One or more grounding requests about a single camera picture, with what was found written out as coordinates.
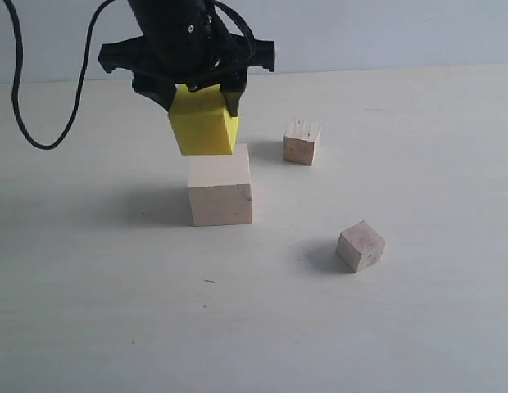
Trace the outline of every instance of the small wooden cube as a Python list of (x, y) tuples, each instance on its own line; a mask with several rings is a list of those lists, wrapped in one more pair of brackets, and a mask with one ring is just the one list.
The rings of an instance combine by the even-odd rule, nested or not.
[(188, 199), (193, 224), (250, 224), (252, 184), (246, 144), (232, 155), (188, 158)]
[(357, 273), (378, 262), (384, 248), (384, 239), (361, 221), (340, 234), (336, 252)]
[(283, 138), (283, 159), (312, 165), (320, 143), (320, 134), (321, 126), (318, 123), (292, 120)]

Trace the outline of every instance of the yellow foam cube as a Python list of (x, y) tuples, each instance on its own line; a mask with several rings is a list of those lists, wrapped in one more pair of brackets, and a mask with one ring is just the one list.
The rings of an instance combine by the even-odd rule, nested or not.
[(239, 116), (230, 116), (219, 85), (195, 93), (178, 86), (169, 121), (183, 156), (234, 153)]

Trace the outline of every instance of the wooden block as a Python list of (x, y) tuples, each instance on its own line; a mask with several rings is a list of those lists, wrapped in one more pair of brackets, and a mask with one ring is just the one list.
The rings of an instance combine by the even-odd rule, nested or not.
[(384, 239), (361, 221), (340, 234), (336, 252), (357, 273), (378, 262), (384, 248)]
[(321, 126), (318, 123), (292, 120), (283, 138), (283, 159), (312, 165), (320, 143), (320, 134)]
[(178, 86), (168, 116), (183, 156), (234, 152), (239, 117), (230, 116), (219, 85), (195, 93)]
[(235, 152), (227, 156), (190, 156), (188, 199), (197, 227), (250, 224), (252, 184), (247, 145), (236, 145)]

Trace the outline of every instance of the white table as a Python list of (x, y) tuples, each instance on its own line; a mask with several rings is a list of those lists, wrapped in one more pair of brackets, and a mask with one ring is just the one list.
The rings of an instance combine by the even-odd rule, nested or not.
[[(74, 85), (22, 87), (38, 139)], [(252, 76), (241, 112), (254, 223), (192, 228), (129, 81), (87, 83), (51, 152), (0, 86), (0, 392), (508, 392), (508, 65)], [(281, 161), (294, 116), (312, 168)], [(386, 250), (347, 274), (361, 219)]]

